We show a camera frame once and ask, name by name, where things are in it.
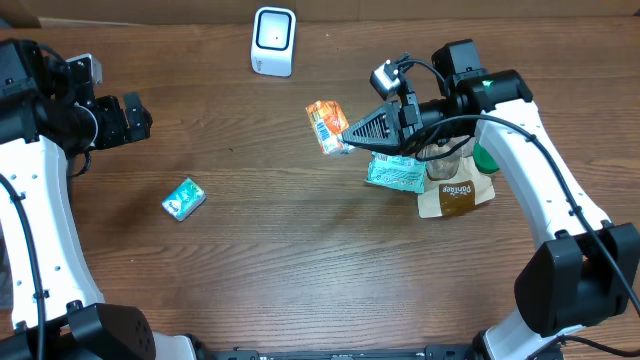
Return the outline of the green-lid jar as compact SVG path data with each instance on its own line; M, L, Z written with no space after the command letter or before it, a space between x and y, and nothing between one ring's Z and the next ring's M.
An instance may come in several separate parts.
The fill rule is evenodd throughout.
M500 170L493 157L479 143L474 145L473 160L480 173L491 175Z

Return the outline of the brown clear snack pouch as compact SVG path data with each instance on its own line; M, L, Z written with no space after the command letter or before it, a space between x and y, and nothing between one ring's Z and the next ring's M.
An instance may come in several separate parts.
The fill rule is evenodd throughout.
M460 216L495 197L493 178L480 173L473 160L474 137L458 137L444 145L428 145L425 189L417 198L423 219Z

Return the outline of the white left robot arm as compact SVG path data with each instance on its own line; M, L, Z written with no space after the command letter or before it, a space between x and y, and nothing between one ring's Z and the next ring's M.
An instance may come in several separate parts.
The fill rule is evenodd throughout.
M105 301L70 205L77 157L150 135L139 96L97 97L99 61L32 40L1 43L1 235L13 282L5 359L203 359L190 334L153 331L136 307Z

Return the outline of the teal wet wipes pack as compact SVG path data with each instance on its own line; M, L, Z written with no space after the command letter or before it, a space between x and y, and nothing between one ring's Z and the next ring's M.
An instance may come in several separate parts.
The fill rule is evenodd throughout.
M398 191L422 194L425 189L426 164L411 157L373 152L365 181Z

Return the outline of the orange Kleenex tissue pack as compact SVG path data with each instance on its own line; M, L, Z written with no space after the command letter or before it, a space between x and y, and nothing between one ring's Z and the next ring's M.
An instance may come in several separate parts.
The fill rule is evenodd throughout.
M349 128L349 123L338 102L316 101L305 110L324 155L345 156L355 150L342 139L342 133Z

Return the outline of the blue-green tissue pack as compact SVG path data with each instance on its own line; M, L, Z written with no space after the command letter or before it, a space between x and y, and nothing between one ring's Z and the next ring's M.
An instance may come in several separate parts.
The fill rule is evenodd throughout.
M205 191L191 178L186 178L162 202L164 210L182 222L207 199Z

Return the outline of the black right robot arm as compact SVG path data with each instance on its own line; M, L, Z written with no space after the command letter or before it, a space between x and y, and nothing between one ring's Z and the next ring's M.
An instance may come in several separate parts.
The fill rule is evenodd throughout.
M420 102L403 55L373 70L382 105L350 126L344 142L386 155L418 156L455 137L477 141L494 159L535 242L514 284L515 310L468 345L429 345L428 359L558 359L580 331L637 306L633 282L639 233L614 224L583 191L547 135L533 94L514 70L490 72L475 44L444 45L426 66L440 97Z

